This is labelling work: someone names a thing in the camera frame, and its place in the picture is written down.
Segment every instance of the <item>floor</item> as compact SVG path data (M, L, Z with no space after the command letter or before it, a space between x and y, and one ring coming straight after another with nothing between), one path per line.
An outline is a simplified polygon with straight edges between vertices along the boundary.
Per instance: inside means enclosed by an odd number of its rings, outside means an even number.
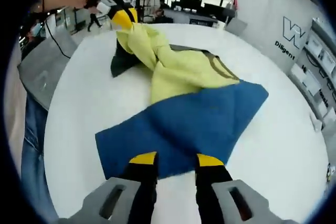
M91 26L91 31L88 32L87 27L75 34L72 35L73 40L76 42L76 44L80 44L84 38L89 37L89 36L94 36L100 33L104 33L106 31L110 31L111 30L111 23L108 19L105 20L100 20L99 23L102 25L101 28L99 28L96 24L93 24Z

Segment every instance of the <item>table surface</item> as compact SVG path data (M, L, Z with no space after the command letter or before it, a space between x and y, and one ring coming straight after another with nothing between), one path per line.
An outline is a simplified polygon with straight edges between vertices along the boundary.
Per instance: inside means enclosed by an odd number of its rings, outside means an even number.
M241 179L269 200L281 218L304 221L325 189L328 158L300 91L266 56L238 37L214 28L156 24L170 43L209 50L236 75L260 83L269 97L239 138L228 161ZM60 217L81 208L105 181L95 134L149 105L150 72L134 67L112 78L113 31L86 38L66 66L49 109L45 169ZM159 180L152 223L201 223L194 172Z

